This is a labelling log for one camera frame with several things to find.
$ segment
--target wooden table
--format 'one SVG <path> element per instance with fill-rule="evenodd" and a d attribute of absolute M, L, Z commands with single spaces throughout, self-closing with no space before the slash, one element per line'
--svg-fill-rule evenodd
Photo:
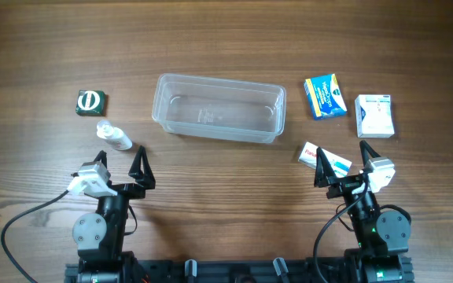
<path fill-rule="evenodd" d="M 126 250 L 139 259 L 302 259 L 341 200 L 312 186 L 299 149 L 322 145 L 357 172 L 353 101 L 391 94 L 396 134 L 368 140 L 397 170 L 377 199 L 413 217 L 416 281 L 453 282 L 453 1 L 69 2 L 0 6 L 0 233 L 64 191 L 99 150 L 114 182 L 130 180 L 134 152 L 109 149 L 95 134 L 100 118 L 75 114 L 78 90 L 94 89 L 109 94 L 106 117 L 147 147 L 157 179 L 132 202 L 139 228 Z M 284 133 L 261 145 L 164 132 L 151 111 L 166 72 L 283 85 Z M 349 112 L 314 121 L 303 82 L 329 73 Z M 7 233 L 10 250 L 38 281 L 61 282 L 77 260 L 72 225 L 96 203 L 67 195 L 21 219 Z M 356 245 L 337 223 L 320 255 Z M 0 245 L 3 281 L 25 282 Z"/>

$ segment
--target green box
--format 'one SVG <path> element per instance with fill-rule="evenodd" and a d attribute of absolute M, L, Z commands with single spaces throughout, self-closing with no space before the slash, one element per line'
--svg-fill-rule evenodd
<path fill-rule="evenodd" d="M 102 90 L 80 90 L 76 101 L 76 114 L 103 116 L 106 94 Z"/>

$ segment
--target transparent plastic bin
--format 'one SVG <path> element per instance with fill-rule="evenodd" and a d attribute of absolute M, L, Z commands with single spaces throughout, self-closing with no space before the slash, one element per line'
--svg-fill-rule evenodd
<path fill-rule="evenodd" d="M 286 91 L 266 83 L 163 74 L 153 119 L 169 133 L 271 143 L 284 130 Z"/>

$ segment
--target small cardboard box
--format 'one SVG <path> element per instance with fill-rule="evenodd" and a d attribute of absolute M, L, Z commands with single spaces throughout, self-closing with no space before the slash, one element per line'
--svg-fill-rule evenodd
<path fill-rule="evenodd" d="M 306 79 L 304 87 L 314 119 L 343 116 L 347 112 L 335 74 Z"/>
<path fill-rule="evenodd" d="M 304 146 L 304 149 L 302 149 L 302 153 L 300 154 L 298 161 L 315 169 L 318 158 L 317 150 L 318 150 L 317 145 L 312 145 L 310 142 L 307 142 Z M 325 149 L 323 149 L 322 151 L 324 152 L 324 154 L 326 154 L 326 158 L 328 158 L 331 167 L 335 171 L 335 175 L 338 178 L 343 178 L 347 176 L 347 173 L 351 168 L 352 162 L 340 156 L 334 155 Z"/>
<path fill-rule="evenodd" d="M 103 116 L 106 94 L 102 90 L 80 90 L 76 102 L 76 114 L 80 116 Z"/>
<path fill-rule="evenodd" d="M 355 100 L 359 138 L 389 138 L 394 134 L 391 96 L 360 94 Z"/>

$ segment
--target clear plastic bottle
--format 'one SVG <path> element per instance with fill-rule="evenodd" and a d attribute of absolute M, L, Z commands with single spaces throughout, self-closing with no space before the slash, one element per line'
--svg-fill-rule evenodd
<path fill-rule="evenodd" d="M 132 147 L 129 137 L 120 128 L 113 127 L 108 120 L 99 121 L 98 137 L 116 150 L 126 150 Z"/>

